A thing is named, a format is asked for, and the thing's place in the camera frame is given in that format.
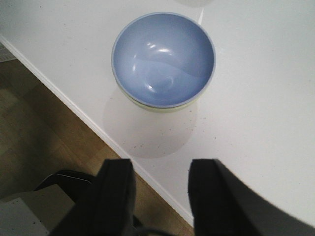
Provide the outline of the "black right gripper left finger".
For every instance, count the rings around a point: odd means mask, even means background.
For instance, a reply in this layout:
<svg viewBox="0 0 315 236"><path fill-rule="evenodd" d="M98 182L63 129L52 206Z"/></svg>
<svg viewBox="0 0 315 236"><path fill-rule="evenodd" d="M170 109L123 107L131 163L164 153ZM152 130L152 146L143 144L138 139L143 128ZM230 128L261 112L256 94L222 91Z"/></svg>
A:
<svg viewBox="0 0 315 236"><path fill-rule="evenodd" d="M52 236L132 236L135 174L129 159L105 160Z"/></svg>

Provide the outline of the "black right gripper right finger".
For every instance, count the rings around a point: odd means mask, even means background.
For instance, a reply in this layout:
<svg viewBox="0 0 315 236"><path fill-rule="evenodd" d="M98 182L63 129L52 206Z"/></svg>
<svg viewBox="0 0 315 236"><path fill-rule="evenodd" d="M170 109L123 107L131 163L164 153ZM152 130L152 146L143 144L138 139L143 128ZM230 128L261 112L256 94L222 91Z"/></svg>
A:
<svg viewBox="0 0 315 236"><path fill-rule="evenodd" d="M215 161L194 159L188 195L196 236L247 236L246 218L237 206Z"/></svg>

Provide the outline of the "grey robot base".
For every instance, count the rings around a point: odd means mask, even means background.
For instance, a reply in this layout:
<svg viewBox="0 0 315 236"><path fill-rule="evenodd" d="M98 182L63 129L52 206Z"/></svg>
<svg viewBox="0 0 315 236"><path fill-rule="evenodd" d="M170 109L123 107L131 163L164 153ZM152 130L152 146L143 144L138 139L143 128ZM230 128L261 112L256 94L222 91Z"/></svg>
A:
<svg viewBox="0 0 315 236"><path fill-rule="evenodd" d="M0 200L2 236L47 236L91 185L94 176L61 170L46 177L33 191Z"/></svg>

